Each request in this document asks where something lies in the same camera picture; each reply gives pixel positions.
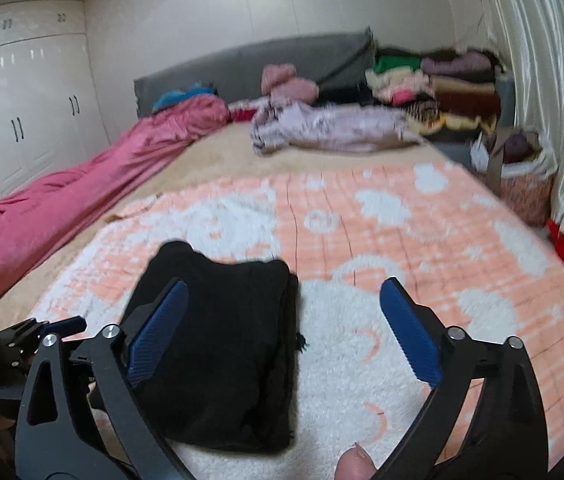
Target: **white wardrobe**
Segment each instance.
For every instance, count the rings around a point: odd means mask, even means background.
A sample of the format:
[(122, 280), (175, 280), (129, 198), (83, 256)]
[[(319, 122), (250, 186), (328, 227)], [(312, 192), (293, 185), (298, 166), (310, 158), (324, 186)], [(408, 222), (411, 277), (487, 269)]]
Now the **white wardrobe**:
[(82, 3), (0, 6), (0, 197), (109, 144)]

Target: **beige bed sheet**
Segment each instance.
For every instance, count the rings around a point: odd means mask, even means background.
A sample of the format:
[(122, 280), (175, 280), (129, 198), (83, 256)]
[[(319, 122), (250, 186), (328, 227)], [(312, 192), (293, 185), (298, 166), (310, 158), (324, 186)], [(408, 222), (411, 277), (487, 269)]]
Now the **beige bed sheet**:
[[(288, 148), (272, 156), (253, 153), (247, 123), (230, 124), (186, 150), (112, 210), (150, 194), (196, 186), (225, 176), (344, 170), (377, 165), (413, 165), (446, 160), (430, 145), (387, 150), (372, 155), (309, 152)], [(0, 330), (26, 318), (48, 286), (104, 225), (110, 211), (32, 270), (0, 299)]]

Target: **green garment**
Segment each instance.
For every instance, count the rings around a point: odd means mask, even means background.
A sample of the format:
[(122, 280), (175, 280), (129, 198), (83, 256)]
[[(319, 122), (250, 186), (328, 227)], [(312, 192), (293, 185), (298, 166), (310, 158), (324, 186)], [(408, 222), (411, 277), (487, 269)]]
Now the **green garment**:
[(376, 74), (383, 74), (387, 70), (401, 66), (410, 66), (413, 70), (419, 70), (421, 64), (422, 60), (419, 57), (381, 56), (373, 67), (373, 71)]

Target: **blue garment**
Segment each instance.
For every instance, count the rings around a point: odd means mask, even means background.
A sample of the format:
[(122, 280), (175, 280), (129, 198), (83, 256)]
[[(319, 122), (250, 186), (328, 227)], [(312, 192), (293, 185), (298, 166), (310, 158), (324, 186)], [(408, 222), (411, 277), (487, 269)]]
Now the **blue garment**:
[(215, 90), (213, 88), (201, 86), (200, 83), (194, 84), (190, 90), (186, 91), (170, 90), (159, 96), (159, 99), (153, 103), (153, 110), (151, 110), (151, 113), (156, 114), (157, 112), (161, 112), (166, 108), (171, 108), (172, 106), (175, 106), (182, 101), (186, 101), (196, 95), (214, 93)]

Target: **hand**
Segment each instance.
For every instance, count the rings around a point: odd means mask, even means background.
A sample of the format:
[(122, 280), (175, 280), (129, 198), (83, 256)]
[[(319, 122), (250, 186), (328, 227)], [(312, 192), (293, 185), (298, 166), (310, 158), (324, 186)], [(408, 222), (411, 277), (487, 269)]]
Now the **hand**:
[(373, 460), (360, 444), (355, 443), (345, 451), (337, 462), (334, 480), (369, 480), (377, 468)]

